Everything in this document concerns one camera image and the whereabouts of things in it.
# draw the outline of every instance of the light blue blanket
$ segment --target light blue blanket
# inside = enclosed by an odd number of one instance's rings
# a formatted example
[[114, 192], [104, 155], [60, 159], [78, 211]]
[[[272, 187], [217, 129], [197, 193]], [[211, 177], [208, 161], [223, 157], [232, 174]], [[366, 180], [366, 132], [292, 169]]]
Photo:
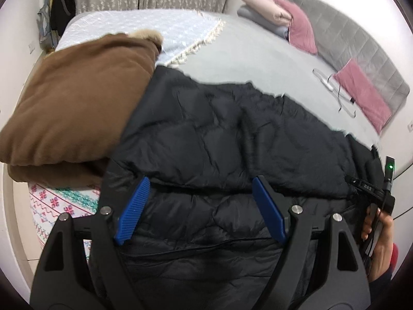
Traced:
[[141, 9], [85, 13], [71, 23], [56, 50], [98, 39], [106, 34], [155, 29], [164, 36], [156, 64], [168, 65], [182, 59], [200, 44], [209, 42], [222, 28], [219, 18], [182, 9]]

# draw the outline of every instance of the blue gripper pad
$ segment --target blue gripper pad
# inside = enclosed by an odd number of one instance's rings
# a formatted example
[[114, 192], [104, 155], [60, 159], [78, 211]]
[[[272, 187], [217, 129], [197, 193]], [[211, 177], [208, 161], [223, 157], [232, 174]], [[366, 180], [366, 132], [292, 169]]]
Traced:
[[123, 210], [122, 215], [119, 217], [118, 231], [114, 237], [118, 245], [123, 245], [125, 240], [129, 240], [132, 237], [136, 224], [148, 200], [149, 190], [149, 179], [144, 177], [136, 187], [125, 210]]
[[258, 177], [252, 180], [252, 195], [257, 202], [257, 206], [271, 237], [281, 244], [285, 244], [287, 236], [281, 213], [278, 211], [277, 206], [274, 204]]

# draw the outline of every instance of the sleeve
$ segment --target sleeve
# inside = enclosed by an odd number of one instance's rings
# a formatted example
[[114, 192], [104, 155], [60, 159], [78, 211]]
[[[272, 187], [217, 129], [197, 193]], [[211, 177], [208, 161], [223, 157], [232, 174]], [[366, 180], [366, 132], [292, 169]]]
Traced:
[[369, 283], [371, 303], [387, 288], [392, 279], [392, 269], [389, 268], [377, 280]]

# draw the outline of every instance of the pink pillow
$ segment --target pink pillow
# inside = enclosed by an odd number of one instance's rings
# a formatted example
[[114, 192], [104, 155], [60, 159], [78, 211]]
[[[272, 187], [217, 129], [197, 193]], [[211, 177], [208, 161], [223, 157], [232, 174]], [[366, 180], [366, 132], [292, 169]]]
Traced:
[[290, 44], [308, 53], [317, 54], [313, 27], [307, 15], [296, 4], [287, 0], [273, 0], [292, 15], [288, 40]]
[[357, 61], [351, 58], [333, 78], [356, 100], [356, 104], [380, 134], [392, 112]]
[[271, 23], [278, 26], [288, 27], [291, 22], [291, 15], [272, 0], [243, 0], [247, 6], [253, 8]]

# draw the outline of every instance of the folded gray cloth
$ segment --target folded gray cloth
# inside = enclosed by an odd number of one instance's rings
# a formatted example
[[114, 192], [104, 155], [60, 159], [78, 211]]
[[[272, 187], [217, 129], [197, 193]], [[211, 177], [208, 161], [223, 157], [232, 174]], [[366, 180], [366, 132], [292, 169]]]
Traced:
[[241, 6], [237, 10], [238, 16], [245, 17], [259, 26], [262, 26], [264, 29], [269, 30], [270, 32], [276, 34], [277, 36], [280, 36], [284, 39], [288, 39], [288, 27], [286, 26], [278, 26], [274, 23], [271, 23], [268, 21], [266, 18], [264, 18], [262, 15], [260, 15], [258, 12], [253, 10], [247, 5]]

